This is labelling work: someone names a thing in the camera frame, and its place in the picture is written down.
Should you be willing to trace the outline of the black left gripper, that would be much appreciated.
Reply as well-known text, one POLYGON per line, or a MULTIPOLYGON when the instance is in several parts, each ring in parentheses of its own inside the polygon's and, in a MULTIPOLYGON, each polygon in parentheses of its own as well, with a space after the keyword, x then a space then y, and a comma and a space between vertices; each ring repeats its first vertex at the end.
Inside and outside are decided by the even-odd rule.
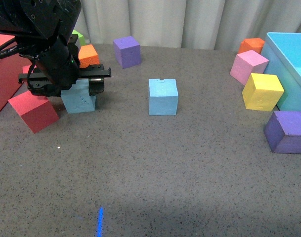
POLYGON ((80 68, 78 58, 77 35, 71 35, 67 44, 61 37, 48 48, 21 55, 29 59, 32 65, 27 73, 18 76, 20 84, 26 83, 28 90, 36 96, 60 97, 62 90, 69 90, 79 79, 88 79, 90 96, 104 92, 104 79, 111 76, 111 69, 102 64, 80 68))

